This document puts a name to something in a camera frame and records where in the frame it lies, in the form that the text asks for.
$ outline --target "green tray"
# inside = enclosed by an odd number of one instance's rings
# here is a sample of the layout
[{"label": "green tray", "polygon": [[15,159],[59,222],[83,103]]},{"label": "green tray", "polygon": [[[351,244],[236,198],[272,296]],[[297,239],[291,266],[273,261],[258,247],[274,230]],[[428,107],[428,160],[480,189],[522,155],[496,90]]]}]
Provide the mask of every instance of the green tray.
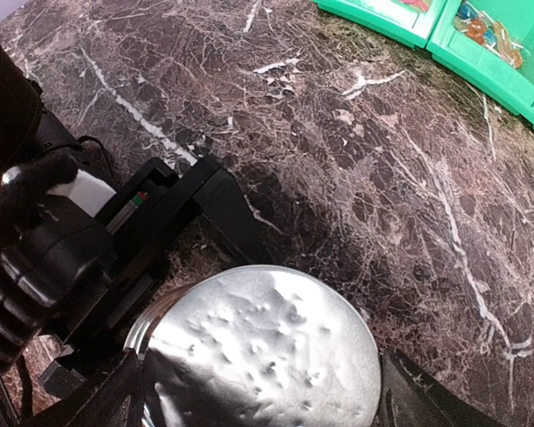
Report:
[{"label": "green tray", "polygon": [[461,0],[445,4],[427,50],[433,58],[478,86],[515,115],[534,125],[534,0],[470,0],[477,10],[501,21],[523,46],[523,65],[515,70],[497,55],[453,27]]},{"label": "green tray", "polygon": [[323,11],[372,28],[409,47],[425,47],[446,0],[422,13],[394,0],[314,0]]}]

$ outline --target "marble countertop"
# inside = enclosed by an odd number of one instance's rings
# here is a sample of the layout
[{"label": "marble countertop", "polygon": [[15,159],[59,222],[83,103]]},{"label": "marble countertop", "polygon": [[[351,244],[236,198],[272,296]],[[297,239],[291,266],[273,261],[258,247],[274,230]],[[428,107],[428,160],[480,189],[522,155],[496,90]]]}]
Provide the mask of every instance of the marble countertop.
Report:
[{"label": "marble countertop", "polygon": [[[34,0],[0,40],[123,176],[214,154],[277,263],[329,283],[460,398],[534,425],[534,133],[519,119],[307,0]],[[230,266],[199,227],[172,256],[170,286]]]}]

